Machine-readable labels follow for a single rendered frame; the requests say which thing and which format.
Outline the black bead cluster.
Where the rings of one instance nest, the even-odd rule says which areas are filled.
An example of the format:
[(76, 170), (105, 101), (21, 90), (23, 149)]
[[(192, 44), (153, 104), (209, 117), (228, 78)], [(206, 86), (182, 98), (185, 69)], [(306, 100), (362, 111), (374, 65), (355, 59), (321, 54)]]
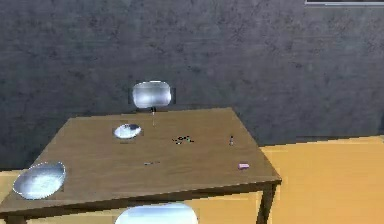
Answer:
[(183, 143), (193, 143), (194, 140), (189, 135), (186, 135), (186, 136), (178, 136), (174, 138), (173, 142), (177, 145), (181, 145)]

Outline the silver chair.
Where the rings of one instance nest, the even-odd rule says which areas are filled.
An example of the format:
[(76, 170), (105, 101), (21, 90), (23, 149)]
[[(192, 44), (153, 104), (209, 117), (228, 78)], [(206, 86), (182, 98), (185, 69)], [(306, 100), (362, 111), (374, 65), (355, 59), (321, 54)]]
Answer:
[(173, 88), (165, 81), (144, 81), (132, 87), (131, 102), (135, 112), (165, 111), (173, 98)]
[(122, 212), (114, 224), (198, 224), (194, 210), (183, 203), (144, 205)]

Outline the large silver bowl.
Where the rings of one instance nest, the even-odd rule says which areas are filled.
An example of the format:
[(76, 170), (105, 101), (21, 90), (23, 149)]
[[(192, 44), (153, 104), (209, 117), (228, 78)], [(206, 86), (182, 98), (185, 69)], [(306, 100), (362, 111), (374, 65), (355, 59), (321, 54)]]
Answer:
[(41, 200), (56, 193), (65, 178), (63, 163), (43, 162), (22, 172), (14, 181), (12, 190), (26, 200)]

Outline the brown wooden table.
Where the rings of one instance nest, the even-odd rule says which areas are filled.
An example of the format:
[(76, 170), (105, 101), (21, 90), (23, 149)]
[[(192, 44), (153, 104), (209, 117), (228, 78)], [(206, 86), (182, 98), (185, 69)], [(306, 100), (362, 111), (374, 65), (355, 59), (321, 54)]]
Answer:
[[(123, 124), (139, 125), (140, 134), (115, 137), (114, 130)], [(186, 135), (194, 142), (173, 142)], [(65, 165), (64, 186), (44, 200), (9, 193), (0, 204), (7, 224), (257, 191), (263, 194), (259, 216), (266, 218), (281, 182), (230, 108), (71, 118), (38, 159)], [(160, 163), (143, 164), (153, 161)], [(239, 170), (239, 163), (250, 167)]]

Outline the small silver bowl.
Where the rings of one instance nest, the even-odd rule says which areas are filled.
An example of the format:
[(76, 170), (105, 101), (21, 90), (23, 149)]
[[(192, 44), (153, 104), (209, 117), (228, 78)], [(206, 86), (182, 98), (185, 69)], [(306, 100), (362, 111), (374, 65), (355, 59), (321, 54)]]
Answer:
[(139, 135), (141, 127), (137, 124), (123, 124), (114, 130), (114, 136), (119, 139), (131, 139)]

